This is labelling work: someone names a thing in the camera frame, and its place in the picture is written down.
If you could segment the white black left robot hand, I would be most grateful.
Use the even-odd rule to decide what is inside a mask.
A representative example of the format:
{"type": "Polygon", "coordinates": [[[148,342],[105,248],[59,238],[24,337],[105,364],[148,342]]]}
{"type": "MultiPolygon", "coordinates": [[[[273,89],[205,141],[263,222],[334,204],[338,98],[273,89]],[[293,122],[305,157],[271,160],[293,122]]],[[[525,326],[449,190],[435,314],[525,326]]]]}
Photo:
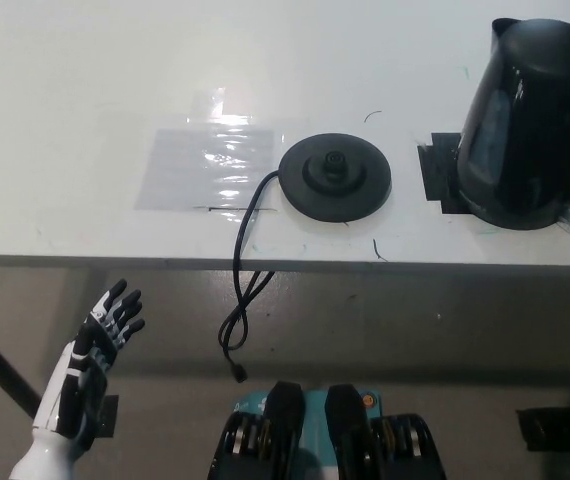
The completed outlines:
{"type": "Polygon", "coordinates": [[[141,291],[119,280],[97,301],[59,357],[33,427],[89,450],[100,430],[107,374],[131,336],[145,326],[141,291]]]}

